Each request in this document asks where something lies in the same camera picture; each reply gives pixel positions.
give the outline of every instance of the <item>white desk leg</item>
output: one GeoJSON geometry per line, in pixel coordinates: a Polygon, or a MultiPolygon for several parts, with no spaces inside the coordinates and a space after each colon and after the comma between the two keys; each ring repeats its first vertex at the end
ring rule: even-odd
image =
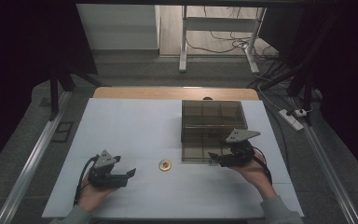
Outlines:
{"type": "Polygon", "coordinates": [[[259,10],[259,12],[257,14],[257,17],[255,18],[255,28],[254,28],[254,30],[252,32],[252,36],[251,36],[251,39],[249,41],[249,45],[245,50],[246,57],[248,58],[249,65],[251,66],[251,71],[252,71],[253,74],[259,74],[260,73],[260,71],[258,70],[257,64],[255,63],[255,58],[254,58],[254,56],[252,54],[252,51],[253,51],[253,48],[255,47],[255,39],[258,36],[258,31],[260,29],[260,25],[261,25],[261,22],[263,20],[263,16],[264,16],[265,11],[266,11],[266,9],[264,7],[260,8],[260,10],[259,10]]]}
{"type": "Polygon", "coordinates": [[[187,58],[187,43],[186,43],[186,31],[187,31],[187,6],[182,7],[182,46],[180,48],[180,60],[179,60],[179,72],[186,71],[186,58],[187,58]]]}

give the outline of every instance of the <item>power plug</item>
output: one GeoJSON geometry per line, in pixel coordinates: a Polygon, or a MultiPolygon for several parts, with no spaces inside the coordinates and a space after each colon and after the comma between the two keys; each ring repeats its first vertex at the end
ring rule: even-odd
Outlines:
{"type": "Polygon", "coordinates": [[[307,116],[307,111],[303,110],[303,109],[299,109],[299,110],[295,110],[296,116],[300,117],[305,117],[307,116]]]}
{"type": "Polygon", "coordinates": [[[292,128],[294,128],[296,131],[300,131],[304,128],[304,126],[302,126],[302,124],[300,122],[298,122],[297,119],[295,119],[295,117],[293,117],[292,115],[287,116],[287,110],[283,109],[279,112],[279,114],[282,116],[282,118],[284,118],[284,120],[286,120],[290,126],[292,126],[292,128]]]}

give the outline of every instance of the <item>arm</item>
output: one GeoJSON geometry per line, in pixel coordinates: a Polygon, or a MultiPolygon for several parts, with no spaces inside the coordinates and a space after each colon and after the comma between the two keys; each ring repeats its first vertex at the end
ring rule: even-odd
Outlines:
{"type": "MultiPolygon", "coordinates": [[[[256,150],[255,156],[264,161],[263,156],[256,150]]],[[[269,183],[269,179],[264,174],[263,168],[256,161],[250,161],[242,167],[230,167],[230,169],[240,173],[249,183],[254,185],[263,202],[263,208],[268,224],[301,224],[303,221],[298,212],[290,211],[283,203],[281,196],[277,195],[275,189],[269,183]]]]}
{"type": "Polygon", "coordinates": [[[88,181],[89,174],[83,179],[82,190],[77,205],[63,220],[53,219],[49,224],[87,224],[91,220],[94,211],[108,194],[117,189],[97,189],[88,181]]]}

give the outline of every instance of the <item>round brass object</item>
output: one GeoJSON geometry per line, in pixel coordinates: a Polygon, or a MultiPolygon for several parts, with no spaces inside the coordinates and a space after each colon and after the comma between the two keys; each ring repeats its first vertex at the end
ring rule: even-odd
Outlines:
{"type": "Polygon", "coordinates": [[[162,171],[169,171],[172,167],[172,163],[169,160],[162,160],[159,162],[158,167],[162,171]]]}

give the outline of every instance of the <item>sleeve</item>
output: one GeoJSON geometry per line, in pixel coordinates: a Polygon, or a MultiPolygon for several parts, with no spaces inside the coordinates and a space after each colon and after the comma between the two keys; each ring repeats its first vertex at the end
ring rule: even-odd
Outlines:
{"type": "Polygon", "coordinates": [[[75,205],[72,211],[63,220],[53,219],[49,224],[87,224],[90,222],[92,213],[86,212],[83,208],[75,205]]]}
{"type": "Polygon", "coordinates": [[[281,196],[265,200],[261,203],[266,224],[302,224],[300,214],[289,210],[283,203],[281,196]]]}

